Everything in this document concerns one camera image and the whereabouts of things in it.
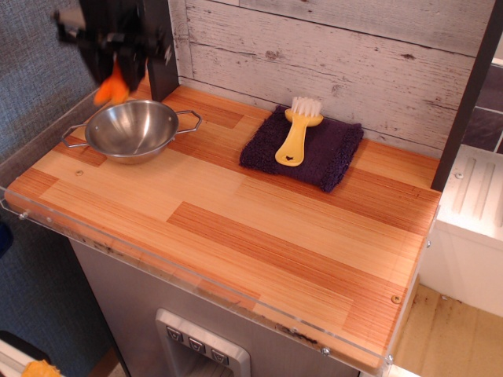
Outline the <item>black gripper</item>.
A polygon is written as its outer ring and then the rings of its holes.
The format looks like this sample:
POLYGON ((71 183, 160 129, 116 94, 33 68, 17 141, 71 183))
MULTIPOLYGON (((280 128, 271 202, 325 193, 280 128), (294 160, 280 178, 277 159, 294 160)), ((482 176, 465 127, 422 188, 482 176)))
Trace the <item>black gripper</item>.
POLYGON ((94 81, 102 84, 114 67, 114 55, 127 85, 135 92, 149 60, 168 64, 173 47, 167 29, 147 18, 145 1, 80 1, 53 11, 58 38, 79 45, 94 81))

